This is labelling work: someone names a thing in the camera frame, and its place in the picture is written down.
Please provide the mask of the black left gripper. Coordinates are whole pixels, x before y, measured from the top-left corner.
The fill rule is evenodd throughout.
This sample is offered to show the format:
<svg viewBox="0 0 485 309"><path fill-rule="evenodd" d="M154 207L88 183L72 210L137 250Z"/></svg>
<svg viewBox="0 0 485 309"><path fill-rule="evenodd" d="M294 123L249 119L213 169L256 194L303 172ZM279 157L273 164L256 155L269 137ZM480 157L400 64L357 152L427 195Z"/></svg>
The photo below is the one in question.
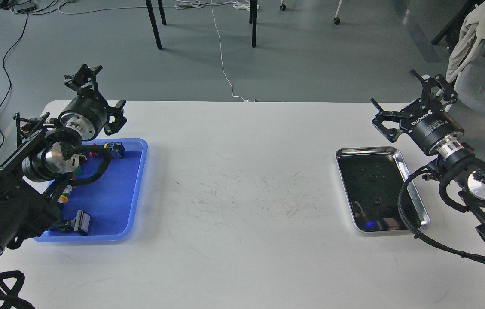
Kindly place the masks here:
<svg viewBox="0 0 485 309"><path fill-rule="evenodd" d="M83 141L95 139L102 129L105 135L114 135L127 123L124 116L127 100L119 100L115 106L106 108L97 101L104 99L96 80L102 69L101 65L89 67L82 64L77 72L64 76L64 84L77 92L78 96L71 100L58 119L64 127L77 131ZM107 121L109 117L113 117L113 122Z"/></svg>

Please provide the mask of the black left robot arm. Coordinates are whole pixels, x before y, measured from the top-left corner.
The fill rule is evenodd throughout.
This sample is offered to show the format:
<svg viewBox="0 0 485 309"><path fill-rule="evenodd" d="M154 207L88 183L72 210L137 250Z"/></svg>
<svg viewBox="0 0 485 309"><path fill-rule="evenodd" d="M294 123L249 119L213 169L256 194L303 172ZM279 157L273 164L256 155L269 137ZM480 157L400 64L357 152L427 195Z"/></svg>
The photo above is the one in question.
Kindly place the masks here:
<svg viewBox="0 0 485 309"><path fill-rule="evenodd" d="M88 142L101 131L117 133L127 122L126 100L112 107L99 92L96 76L101 69L83 64L65 76L65 85L77 95L58 117L15 115L18 147L0 166L0 256L53 226L87 232L89 214L79 211L75 219L63 221L60 198L68 188L96 182L105 173L110 150ZM18 295L24 280L20 271L0 272L1 308L33 307Z"/></svg>

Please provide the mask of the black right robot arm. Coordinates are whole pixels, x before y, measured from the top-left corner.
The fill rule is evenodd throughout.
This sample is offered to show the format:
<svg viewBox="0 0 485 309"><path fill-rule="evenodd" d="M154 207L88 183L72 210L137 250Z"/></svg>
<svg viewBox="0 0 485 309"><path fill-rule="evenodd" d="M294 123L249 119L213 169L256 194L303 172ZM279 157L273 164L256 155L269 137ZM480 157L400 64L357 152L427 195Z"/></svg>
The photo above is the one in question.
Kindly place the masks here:
<svg viewBox="0 0 485 309"><path fill-rule="evenodd" d="M417 176L438 181L438 192L446 205L462 213L469 211L480 221L476 231L485 243L485 162L476 158L472 147L460 142L464 129L448 115L443 105L443 101L455 103L457 92L442 75L423 77L415 70L411 70L411 74L421 83L421 96L401 111L386 111L371 99L378 110L372 124L388 141L394 143L405 133L426 156L434 156L429 164L407 177L401 191L407 190ZM403 211L401 196L400 192L397 208L404 225L415 238L461 258L485 264L485 256L449 248L420 231Z"/></svg>

